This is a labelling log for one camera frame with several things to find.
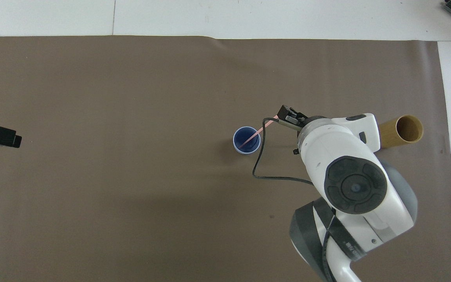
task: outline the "white table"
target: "white table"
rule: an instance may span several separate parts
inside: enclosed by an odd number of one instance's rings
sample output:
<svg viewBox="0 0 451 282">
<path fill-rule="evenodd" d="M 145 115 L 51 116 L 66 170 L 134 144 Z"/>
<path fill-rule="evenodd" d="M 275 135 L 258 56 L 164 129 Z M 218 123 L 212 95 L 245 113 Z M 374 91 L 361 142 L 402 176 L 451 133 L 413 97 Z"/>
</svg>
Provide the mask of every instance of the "white table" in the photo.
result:
<svg viewBox="0 0 451 282">
<path fill-rule="evenodd" d="M 0 0 L 0 36 L 439 41 L 451 143 L 451 15 L 431 0 Z"/>
</svg>

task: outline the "cable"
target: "cable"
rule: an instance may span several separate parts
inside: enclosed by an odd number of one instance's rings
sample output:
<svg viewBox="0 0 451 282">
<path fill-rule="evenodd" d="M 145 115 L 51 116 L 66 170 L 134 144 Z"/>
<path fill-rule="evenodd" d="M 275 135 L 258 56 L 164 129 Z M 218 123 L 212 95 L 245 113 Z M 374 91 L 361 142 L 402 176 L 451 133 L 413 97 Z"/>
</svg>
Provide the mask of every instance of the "cable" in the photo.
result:
<svg viewBox="0 0 451 282">
<path fill-rule="evenodd" d="M 328 261 L 326 259 L 326 247 L 328 245 L 328 239 L 330 239 L 330 228 L 332 227 L 332 223 L 333 220 L 335 219 L 335 210 L 332 209 L 333 211 L 333 216 L 332 219 L 330 220 L 330 223 L 328 224 L 328 227 L 326 228 L 326 232 L 325 232 L 325 237 L 323 239 L 323 251 L 321 254 L 321 261 L 323 262 L 323 270 L 325 271 L 325 276 L 327 278 L 328 281 L 331 282 L 336 282 L 335 278 L 333 277 L 333 275 L 330 272 L 330 266 L 328 265 Z"/>
<path fill-rule="evenodd" d="M 286 176 L 259 176 L 259 175 L 255 175 L 256 166 L 258 165 L 258 161 L 260 161 L 260 158 L 261 158 L 262 152 L 263 152 L 263 146 L 265 145 L 265 122 L 268 121 L 268 120 L 275 121 L 276 123 L 279 123 L 279 121 L 280 121 L 279 119 L 277 119 L 277 118 L 272 118 L 272 117 L 269 117 L 269 118 L 267 117 L 267 118 L 264 118 L 264 119 L 262 120 L 262 131 L 263 131 L 263 134 L 262 134 L 262 144 L 261 144 L 261 147 L 260 147 L 260 152 L 258 152 L 258 158 L 257 158 L 257 161 L 255 162 L 254 169 L 252 170 L 252 175 L 253 175 L 255 178 L 257 178 L 257 179 L 266 179 L 266 180 L 290 180 L 290 181 L 302 182 L 302 183 L 310 184 L 310 185 L 314 186 L 314 184 L 313 184 L 311 181 L 305 180 L 305 179 L 301 179 L 301 178 L 286 177 Z"/>
</svg>

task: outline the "plastic cup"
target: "plastic cup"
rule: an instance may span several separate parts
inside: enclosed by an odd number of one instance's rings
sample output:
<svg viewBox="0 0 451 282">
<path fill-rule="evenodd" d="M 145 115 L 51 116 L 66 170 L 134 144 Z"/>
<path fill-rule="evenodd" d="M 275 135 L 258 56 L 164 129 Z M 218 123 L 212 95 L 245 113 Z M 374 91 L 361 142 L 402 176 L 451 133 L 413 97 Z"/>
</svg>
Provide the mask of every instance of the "plastic cup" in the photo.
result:
<svg viewBox="0 0 451 282">
<path fill-rule="evenodd" d="M 255 133 L 256 129 L 253 127 L 240 127 L 236 130 L 236 132 L 234 132 L 233 145 L 238 153 L 248 155 L 258 150 L 261 143 L 260 134 L 255 136 L 252 140 L 248 141 L 248 143 L 240 148 L 240 146 Z"/>
</svg>

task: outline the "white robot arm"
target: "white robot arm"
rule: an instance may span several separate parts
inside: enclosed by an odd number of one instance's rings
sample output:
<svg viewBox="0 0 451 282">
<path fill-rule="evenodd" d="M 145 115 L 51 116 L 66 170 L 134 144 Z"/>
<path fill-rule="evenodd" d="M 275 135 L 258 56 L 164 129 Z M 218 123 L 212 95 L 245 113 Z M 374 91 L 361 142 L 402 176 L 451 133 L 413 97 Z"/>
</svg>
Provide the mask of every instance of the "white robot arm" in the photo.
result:
<svg viewBox="0 0 451 282">
<path fill-rule="evenodd" d="M 298 151 L 321 194 L 295 211 L 292 243 L 324 281 L 358 282 L 351 261 L 412 228 L 417 198 L 375 156 L 381 145 L 373 114 L 306 117 L 283 106 L 278 116 L 300 128 Z"/>
</svg>

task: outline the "brown paper tube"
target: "brown paper tube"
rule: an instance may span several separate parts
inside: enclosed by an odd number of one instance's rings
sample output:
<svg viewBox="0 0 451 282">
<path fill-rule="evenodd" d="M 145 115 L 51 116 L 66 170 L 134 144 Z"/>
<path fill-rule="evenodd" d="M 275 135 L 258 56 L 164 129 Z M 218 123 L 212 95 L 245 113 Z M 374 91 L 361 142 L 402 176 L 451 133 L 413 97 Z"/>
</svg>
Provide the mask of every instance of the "brown paper tube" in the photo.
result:
<svg viewBox="0 0 451 282">
<path fill-rule="evenodd" d="M 381 148 L 390 148 L 419 141 L 424 134 L 421 121 L 406 114 L 379 125 Z"/>
</svg>

